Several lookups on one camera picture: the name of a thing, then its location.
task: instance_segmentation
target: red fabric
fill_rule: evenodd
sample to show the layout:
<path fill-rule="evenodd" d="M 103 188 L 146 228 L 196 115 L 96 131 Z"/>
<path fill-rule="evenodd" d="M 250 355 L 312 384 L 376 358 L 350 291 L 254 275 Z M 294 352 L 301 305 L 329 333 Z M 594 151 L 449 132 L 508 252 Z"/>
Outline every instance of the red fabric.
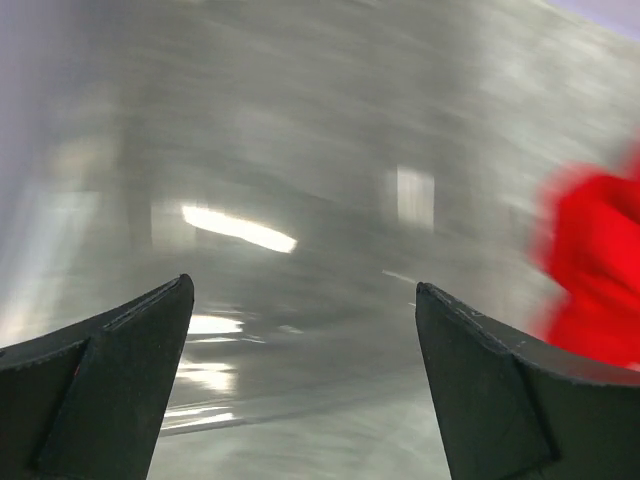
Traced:
<path fill-rule="evenodd" d="M 535 261 L 565 290 L 543 338 L 604 363 L 640 364 L 640 149 L 621 176 L 563 171 L 542 200 L 551 218 Z"/>

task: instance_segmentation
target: black plastic part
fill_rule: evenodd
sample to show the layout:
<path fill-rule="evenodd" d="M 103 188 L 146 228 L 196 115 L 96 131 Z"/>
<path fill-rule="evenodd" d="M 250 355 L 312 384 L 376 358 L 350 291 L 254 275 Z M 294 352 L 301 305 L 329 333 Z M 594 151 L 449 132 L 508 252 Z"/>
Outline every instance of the black plastic part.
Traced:
<path fill-rule="evenodd" d="M 557 349 L 419 284 L 452 480 L 640 478 L 640 374 Z"/>
<path fill-rule="evenodd" d="M 0 478 L 142 480 L 193 308 L 187 275 L 0 356 Z"/>

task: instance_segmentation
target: blurry background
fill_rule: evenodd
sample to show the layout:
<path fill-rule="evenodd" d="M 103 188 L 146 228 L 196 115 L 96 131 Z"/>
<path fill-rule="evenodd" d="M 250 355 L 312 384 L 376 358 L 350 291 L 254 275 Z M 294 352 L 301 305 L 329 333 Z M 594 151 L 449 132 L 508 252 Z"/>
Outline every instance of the blurry background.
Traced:
<path fill-rule="evenodd" d="M 538 0 L 6 0 L 0 342 L 178 273 L 150 478 L 448 478 L 429 281 L 527 329 L 540 181 L 615 164 L 640 47 Z"/>

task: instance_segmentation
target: purple object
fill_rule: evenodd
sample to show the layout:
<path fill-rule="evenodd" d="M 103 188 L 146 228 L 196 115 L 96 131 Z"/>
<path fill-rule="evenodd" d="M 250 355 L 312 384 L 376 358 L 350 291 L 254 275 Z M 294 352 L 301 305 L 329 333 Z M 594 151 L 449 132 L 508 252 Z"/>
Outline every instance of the purple object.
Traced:
<path fill-rule="evenodd" d="M 640 40 L 640 1 L 638 0 L 554 0 L 600 25 Z"/>

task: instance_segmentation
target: red object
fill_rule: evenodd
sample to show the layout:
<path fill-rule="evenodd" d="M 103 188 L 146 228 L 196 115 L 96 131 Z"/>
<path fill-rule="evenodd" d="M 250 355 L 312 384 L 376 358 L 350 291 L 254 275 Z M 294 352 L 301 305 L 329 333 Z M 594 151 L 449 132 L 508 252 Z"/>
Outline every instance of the red object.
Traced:
<path fill-rule="evenodd" d="M 573 167 L 543 202 L 535 260 L 565 292 L 543 339 L 578 355 L 640 366 L 640 148 L 625 174 Z"/>

